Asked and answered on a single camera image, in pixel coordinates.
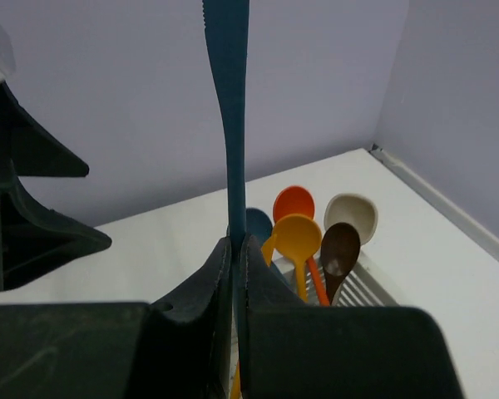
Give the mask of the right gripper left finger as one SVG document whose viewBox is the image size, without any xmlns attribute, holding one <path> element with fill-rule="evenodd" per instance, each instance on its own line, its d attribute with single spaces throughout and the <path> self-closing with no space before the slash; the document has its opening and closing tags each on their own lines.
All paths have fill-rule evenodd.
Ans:
<svg viewBox="0 0 499 399">
<path fill-rule="evenodd" d="M 148 306 L 126 395 L 225 398 L 232 330 L 231 243 Z"/>
</svg>

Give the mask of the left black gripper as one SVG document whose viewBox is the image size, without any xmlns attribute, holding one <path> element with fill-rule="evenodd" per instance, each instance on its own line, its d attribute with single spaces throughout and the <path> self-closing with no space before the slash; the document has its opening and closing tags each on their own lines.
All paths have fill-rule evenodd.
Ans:
<svg viewBox="0 0 499 399">
<path fill-rule="evenodd" d="M 7 83 L 0 83 L 0 292 L 111 247 L 107 234 L 44 207 L 19 179 L 9 187 L 3 183 L 10 164 L 5 119 L 18 175 L 83 178 L 89 174 L 88 164 L 37 122 Z"/>
</svg>

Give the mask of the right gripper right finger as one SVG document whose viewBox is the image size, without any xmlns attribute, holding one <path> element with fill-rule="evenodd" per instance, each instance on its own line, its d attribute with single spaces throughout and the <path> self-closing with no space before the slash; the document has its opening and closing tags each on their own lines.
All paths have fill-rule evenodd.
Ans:
<svg viewBox="0 0 499 399">
<path fill-rule="evenodd" d="M 308 398 L 307 365 L 295 328 L 307 309 L 269 270 L 255 237 L 246 235 L 237 261 L 237 328 L 245 398 Z"/>
</svg>

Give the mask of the yellow-orange plastic spoon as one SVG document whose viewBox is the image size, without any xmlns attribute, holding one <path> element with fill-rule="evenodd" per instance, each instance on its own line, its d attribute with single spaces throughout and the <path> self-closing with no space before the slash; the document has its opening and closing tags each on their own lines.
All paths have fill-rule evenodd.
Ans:
<svg viewBox="0 0 499 399">
<path fill-rule="evenodd" d="M 293 263 L 298 295 L 307 303 L 305 263 L 320 248 L 318 224 L 304 214 L 289 214 L 275 223 L 272 234 L 276 235 L 275 248 Z"/>
</svg>

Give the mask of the dark brown wooden spoon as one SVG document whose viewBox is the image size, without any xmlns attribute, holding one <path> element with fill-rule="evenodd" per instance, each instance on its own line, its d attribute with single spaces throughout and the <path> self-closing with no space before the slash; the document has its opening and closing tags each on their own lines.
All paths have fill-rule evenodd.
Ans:
<svg viewBox="0 0 499 399">
<path fill-rule="evenodd" d="M 330 303 L 356 265 L 360 247 L 358 231 L 351 224 L 333 224 L 325 232 L 319 262 L 324 271 L 326 294 Z"/>
</svg>

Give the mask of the blue plastic spoon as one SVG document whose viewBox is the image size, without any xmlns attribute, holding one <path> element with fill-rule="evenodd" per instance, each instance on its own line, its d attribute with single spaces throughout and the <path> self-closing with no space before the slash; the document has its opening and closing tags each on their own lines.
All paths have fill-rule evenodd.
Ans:
<svg viewBox="0 0 499 399">
<path fill-rule="evenodd" d="M 273 225 L 269 216 L 257 208 L 246 209 L 247 232 L 257 238 L 266 265 L 269 270 L 285 285 L 289 285 L 284 275 L 272 261 L 277 235 L 273 233 Z"/>
</svg>

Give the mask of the red-orange plastic spoon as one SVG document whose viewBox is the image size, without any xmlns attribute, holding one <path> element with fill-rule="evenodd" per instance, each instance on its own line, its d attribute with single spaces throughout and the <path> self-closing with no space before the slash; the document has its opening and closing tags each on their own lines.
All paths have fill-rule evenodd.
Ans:
<svg viewBox="0 0 499 399">
<path fill-rule="evenodd" d="M 282 190 L 275 199 L 273 207 L 274 224 L 289 214 L 304 214 L 314 219 L 315 204 L 312 195 L 304 188 L 298 185 L 291 185 Z M 323 281 L 314 256 L 310 258 L 305 266 L 309 267 L 311 279 L 319 299 L 319 304 L 329 306 L 330 302 L 326 294 Z"/>
</svg>

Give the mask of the beige wooden spoon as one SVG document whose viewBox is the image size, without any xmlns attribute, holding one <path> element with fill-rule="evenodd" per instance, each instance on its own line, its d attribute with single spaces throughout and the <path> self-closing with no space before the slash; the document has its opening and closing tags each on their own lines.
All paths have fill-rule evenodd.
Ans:
<svg viewBox="0 0 499 399">
<path fill-rule="evenodd" d="M 345 193 L 335 195 L 324 212 L 324 228 L 337 223 L 351 224 L 358 232 L 361 245 L 367 244 L 378 227 L 378 209 L 369 198 Z"/>
</svg>

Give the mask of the blue plastic knife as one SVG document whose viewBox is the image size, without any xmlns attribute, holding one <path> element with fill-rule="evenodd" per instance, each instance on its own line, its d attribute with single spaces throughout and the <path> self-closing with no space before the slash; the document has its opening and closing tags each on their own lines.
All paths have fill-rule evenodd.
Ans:
<svg viewBox="0 0 499 399">
<path fill-rule="evenodd" d="M 225 137 L 231 280 L 239 344 L 239 370 L 244 370 L 245 310 L 240 293 L 245 201 L 245 88 L 248 50 L 248 1 L 204 1 L 205 41 Z"/>
</svg>

